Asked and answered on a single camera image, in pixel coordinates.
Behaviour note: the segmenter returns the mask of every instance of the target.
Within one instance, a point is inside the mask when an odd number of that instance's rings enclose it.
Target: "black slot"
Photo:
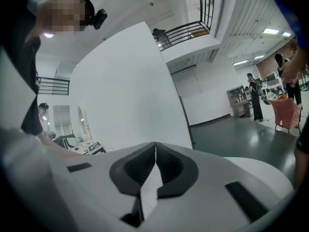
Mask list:
[[[156,143],[156,163],[163,186],[157,191],[158,199],[178,197],[186,193],[196,182],[198,167],[189,157]]]
[[[264,216],[268,210],[239,182],[225,185],[251,222]]]
[[[137,197],[154,165],[155,142],[114,162],[110,177],[121,193]]]
[[[72,173],[72,172],[80,171],[80,170],[83,170],[83,169],[86,169],[86,168],[90,168],[90,167],[92,167],[90,165],[90,163],[85,162],[85,163],[81,163],[81,164],[77,164],[77,165],[73,165],[73,166],[68,167],[68,171],[70,173]]]

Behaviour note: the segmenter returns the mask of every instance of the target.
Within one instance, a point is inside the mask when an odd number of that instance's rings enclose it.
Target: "white paper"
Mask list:
[[[35,93],[19,75],[6,51],[0,48],[0,127],[20,128]]]

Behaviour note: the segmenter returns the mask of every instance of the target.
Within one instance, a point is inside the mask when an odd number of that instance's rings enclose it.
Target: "hand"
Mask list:
[[[281,69],[283,70],[282,81],[284,83],[290,83],[296,77],[298,72],[298,68],[295,68],[293,59],[286,62]]]
[[[298,49],[291,61],[286,62],[281,69],[282,81],[289,83],[292,79],[295,79],[297,72],[301,70],[304,65],[308,63],[309,55],[306,50]]]

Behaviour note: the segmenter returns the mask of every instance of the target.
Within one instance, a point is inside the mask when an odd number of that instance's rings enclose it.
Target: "black headband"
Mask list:
[[[89,25],[92,25],[92,22],[93,22],[94,17],[95,17],[95,7],[93,6],[93,4],[90,0],[85,0],[85,3],[88,5],[88,8],[90,10]]]

